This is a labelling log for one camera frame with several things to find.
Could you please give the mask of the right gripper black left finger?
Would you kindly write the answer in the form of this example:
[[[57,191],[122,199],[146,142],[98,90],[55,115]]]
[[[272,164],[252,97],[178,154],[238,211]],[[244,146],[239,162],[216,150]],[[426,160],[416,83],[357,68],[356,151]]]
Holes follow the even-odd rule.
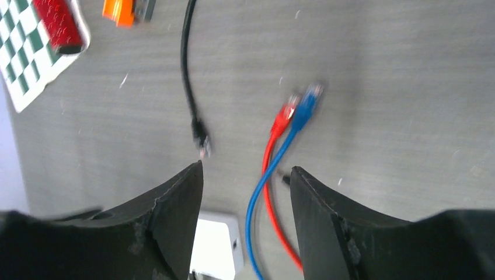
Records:
[[[108,210],[1,212],[2,279],[187,279],[203,164]]]

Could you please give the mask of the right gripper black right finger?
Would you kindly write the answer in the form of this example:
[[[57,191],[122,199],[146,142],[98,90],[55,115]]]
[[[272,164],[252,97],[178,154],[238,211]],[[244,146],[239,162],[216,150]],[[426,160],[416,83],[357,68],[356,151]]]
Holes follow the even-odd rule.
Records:
[[[494,211],[450,209],[416,222],[385,215],[291,170],[305,279],[493,279]]]

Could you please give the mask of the white network switch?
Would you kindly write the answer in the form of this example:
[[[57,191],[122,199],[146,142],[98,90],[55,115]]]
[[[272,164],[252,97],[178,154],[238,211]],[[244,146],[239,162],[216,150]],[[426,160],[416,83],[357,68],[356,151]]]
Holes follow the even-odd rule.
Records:
[[[201,210],[190,272],[215,279],[234,279],[244,264],[238,218],[233,214]]]

